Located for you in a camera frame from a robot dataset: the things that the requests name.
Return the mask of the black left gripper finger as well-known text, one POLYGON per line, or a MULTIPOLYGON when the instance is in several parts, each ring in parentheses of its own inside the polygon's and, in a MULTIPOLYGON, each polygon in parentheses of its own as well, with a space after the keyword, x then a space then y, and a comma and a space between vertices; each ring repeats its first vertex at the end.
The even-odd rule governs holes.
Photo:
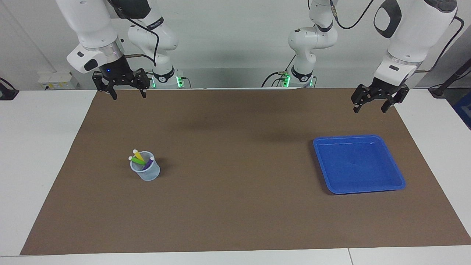
POLYGON ((350 99, 354 105, 353 111, 355 114, 360 112, 360 109, 364 104, 372 101, 369 88, 364 85, 358 85, 350 99))
POLYGON ((386 101, 382 105, 381 111, 383 113, 386 113, 390 109, 390 107, 392 107, 394 104, 402 103, 409 91, 410 89, 407 85, 402 85, 399 88, 395 89, 393 93, 384 92, 386 96, 386 101))

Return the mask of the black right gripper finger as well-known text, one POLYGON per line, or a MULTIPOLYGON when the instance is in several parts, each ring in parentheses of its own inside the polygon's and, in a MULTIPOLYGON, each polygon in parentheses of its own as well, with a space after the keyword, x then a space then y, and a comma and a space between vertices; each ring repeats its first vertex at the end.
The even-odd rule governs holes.
POLYGON ((133 87, 140 91, 141 96, 143 99, 146 99, 147 90, 150 87, 150 79, 148 77, 147 72, 140 68, 133 72, 133 87))
POLYGON ((113 100, 117 99, 116 91, 114 90, 114 86, 116 85, 115 80, 107 80, 103 73, 99 71, 94 71, 92 74, 92 80, 96 86, 96 90, 98 92, 105 92, 109 94, 113 100))

